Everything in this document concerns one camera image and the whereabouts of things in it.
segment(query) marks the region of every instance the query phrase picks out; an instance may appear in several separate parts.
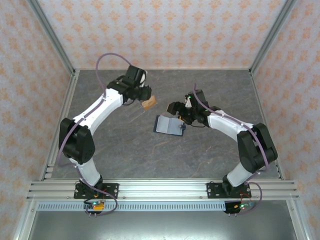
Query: mounting plate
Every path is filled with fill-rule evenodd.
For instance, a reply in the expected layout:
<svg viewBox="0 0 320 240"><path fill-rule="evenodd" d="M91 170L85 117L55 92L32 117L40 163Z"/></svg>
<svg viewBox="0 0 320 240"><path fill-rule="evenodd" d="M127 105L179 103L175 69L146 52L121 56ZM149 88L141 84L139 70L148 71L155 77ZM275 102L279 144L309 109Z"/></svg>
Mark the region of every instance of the mounting plate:
<svg viewBox="0 0 320 240"><path fill-rule="evenodd" d="M114 196L116 199L118 198L118 192L119 192L119 184L118 183L103 183L102 189L108 193ZM75 185L74 190L74 199L111 199L111 197L100 194L99 196L95 197L94 193L92 192L89 187L83 183L77 183Z"/></svg>
<svg viewBox="0 0 320 240"><path fill-rule="evenodd" d="M249 185L243 184L238 186L231 192L230 196L228 196L222 188L222 182L211 181L206 184L206 193L208 199L240 199L242 197L240 192L248 194L251 198L251 189Z"/></svg>

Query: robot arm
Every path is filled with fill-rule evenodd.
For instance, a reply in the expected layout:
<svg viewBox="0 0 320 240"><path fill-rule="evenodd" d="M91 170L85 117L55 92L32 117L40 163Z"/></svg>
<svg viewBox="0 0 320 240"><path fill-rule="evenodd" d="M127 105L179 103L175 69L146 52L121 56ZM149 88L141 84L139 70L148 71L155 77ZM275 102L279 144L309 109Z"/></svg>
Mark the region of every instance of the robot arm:
<svg viewBox="0 0 320 240"><path fill-rule="evenodd" d="M256 134L257 139L263 147L268 163L276 160L278 153L270 137L269 131L264 124L259 123L253 125L242 121L239 121L241 124L238 124L229 119L229 115L220 108L216 106L209 107L202 90L198 89L195 93L206 107L217 114L211 113L201 106L196 100L193 92L189 92L185 95L184 103L173 102L169 104L167 111L172 115L175 115L178 112L180 120L187 125L191 125L193 121L197 120L199 123L204 124L209 128L219 130L237 142L240 163L222 179L222 187L225 193L227 196L231 196L247 179L265 166L262 153L257 146L257 143L244 126L247 126Z"/></svg>
<svg viewBox="0 0 320 240"><path fill-rule="evenodd" d="M95 144L92 136L99 125L128 99L148 100L151 97L151 88L145 86L146 76L145 70L129 66L126 75L120 76L108 84L105 97L102 94L83 113L73 119L65 118L60 123L59 149L69 130L83 119L68 138L62 152L77 166L84 180L97 189L102 189L103 179L93 161ZM102 100L103 103L88 117L85 117Z"/></svg>

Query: floral wallpaper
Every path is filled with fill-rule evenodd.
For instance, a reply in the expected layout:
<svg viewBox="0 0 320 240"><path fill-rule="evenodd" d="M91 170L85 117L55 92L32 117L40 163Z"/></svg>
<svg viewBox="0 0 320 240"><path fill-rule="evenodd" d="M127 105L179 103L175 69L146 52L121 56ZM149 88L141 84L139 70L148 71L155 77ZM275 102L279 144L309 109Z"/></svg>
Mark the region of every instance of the floral wallpaper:
<svg viewBox="0 0 320 240"><path fill-rule="evenodd" d="M0 239L11 240L70 76L27 1L1 0L0 16Z"/></svg>
<svg viewBox="0 0 320 240"><path fill-rule="evenodd" d="M285 0L39 0L73 66L246 68ZM123 69L115 57L103 69Z"/></svg>
<svg viewBox="0 0 320 240"><path fill-rule="evenodd" d="M297 180L320 236L320 7L298 0L254 76L288 179Z"/></svg>

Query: gray marble floor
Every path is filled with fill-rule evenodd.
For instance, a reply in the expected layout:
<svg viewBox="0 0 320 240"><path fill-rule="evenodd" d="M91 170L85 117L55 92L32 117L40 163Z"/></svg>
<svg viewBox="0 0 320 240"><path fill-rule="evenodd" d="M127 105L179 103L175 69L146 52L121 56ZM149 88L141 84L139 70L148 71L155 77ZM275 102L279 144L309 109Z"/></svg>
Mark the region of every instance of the gray marble floor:
<svg viewBox="0 0 320 240"><path fill-rule="evenodd" d="M124 70L100 71L107 84ZM242 121L262 122L247 70L150 70L147 84L157 104L144 112L139 102L114 111L95 132L94 161L103 178L222 178L239 163L237 143L217 130L187 126L184 136L154 133L156 115L169 103L184 101L197 83L210 106L217 106ZM82 70L69 118L89 107L102 90L95 71ZM55 166L53 178L77 178L73 168ZM277 178L272 163L264 178Z"/></svg>

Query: yellow connector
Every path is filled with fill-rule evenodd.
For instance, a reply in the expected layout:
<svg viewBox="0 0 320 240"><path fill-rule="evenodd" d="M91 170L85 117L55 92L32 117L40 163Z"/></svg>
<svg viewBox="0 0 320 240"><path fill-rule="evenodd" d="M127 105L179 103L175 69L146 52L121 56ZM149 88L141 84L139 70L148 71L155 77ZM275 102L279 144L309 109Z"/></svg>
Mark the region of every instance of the yellow connector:
<svg viewBox="0 0 320 240"><path fill-rule="evenodd" d="M101 202L97 205L93 205L93 210L94 211L103 211L105 209L105 203Z"/></svg>

